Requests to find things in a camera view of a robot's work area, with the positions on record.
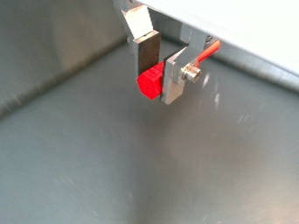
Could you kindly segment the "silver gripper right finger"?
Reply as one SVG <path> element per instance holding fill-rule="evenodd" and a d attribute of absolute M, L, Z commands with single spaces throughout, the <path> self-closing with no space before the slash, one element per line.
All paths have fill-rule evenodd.
<path fill-rule="evenodd" d="M 162 101 L 167 105 L 183 94 L 186 82 L 199 78 L 201 69 L 195 65 L 206 39 L 202 31 L 187 24 L 182 26 L 181 40 L 186 46 L 165 59 Z"/>

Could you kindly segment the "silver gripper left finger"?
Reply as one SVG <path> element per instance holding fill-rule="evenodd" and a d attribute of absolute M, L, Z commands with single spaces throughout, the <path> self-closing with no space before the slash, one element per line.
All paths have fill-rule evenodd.
<path fill-rule="evenodd" d="M 159 62 L 162 34 L 155 30 L 150 11 L 143 4 L 127 4 L 122 9 L 129 28 L 129 43 L 135 58 L 135 76 Z"/>

